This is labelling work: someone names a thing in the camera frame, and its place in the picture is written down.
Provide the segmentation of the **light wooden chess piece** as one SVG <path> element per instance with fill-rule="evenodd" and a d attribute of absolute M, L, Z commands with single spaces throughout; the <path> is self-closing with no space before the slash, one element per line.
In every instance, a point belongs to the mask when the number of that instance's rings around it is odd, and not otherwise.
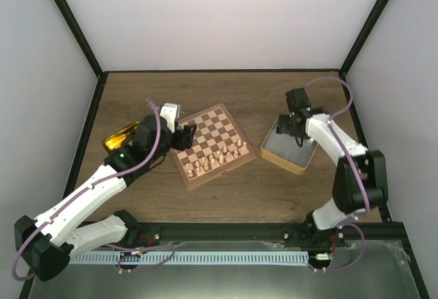
<path fill-rule="evenodd" d="M 210 155 L 209 156 L 209 163 L 211 165 L 211 167 L 213 168 L 217 163 L 216 163 L 216 158 L 214 155 Z"/>

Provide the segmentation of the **cream tin with light pieces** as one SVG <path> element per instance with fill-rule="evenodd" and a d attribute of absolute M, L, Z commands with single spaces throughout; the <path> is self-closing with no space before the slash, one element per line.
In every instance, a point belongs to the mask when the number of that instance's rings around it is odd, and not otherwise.
<path fill-rule="evenodd" d="M 274 121 L 270 131 L 262 142 L 260 155 L 265 160 L 297 175 L 303 174 L 318 146 L 311 138 L 300 140 L 288 133 L 277 133 L 280 116 Z"/>

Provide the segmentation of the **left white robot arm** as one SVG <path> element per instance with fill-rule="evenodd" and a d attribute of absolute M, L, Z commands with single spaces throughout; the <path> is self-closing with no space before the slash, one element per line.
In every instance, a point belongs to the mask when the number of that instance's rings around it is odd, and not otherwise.
<path fill-rule="evenodd" d="M 73 257 L 100 246 L 128 250 L 152 245 L 152 240 L 140 238 L 139 222 L 125 210 L 87 226 L 82 222 L 160 165 L 169 150 L 192 146 L 196 125 L 177 125 L 173 116 L 153 114 L 109 136 L 103 141 L 108 156 L 84 184 L 48 211 L 15 222 L 16 257 L 27 263 L 31 277 L 51 280 Z"/>

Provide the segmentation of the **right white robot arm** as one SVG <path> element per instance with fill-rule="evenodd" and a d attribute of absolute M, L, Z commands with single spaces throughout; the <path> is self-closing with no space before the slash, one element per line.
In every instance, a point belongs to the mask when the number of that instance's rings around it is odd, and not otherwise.
<path fill-rule="evenodd" d="M 306 242 L 320 246 L 329 230 L 387 203 L 385 156 L 352 139 L 325 108 L 312 106 L 304 88 L 286 92 L 285 98 L 289 113 L 279 115 L 276 132 L 293 137 L 299 147 L 313 140 L 336 165 L 332 199 L 309 213 L 305 221 Z"/>

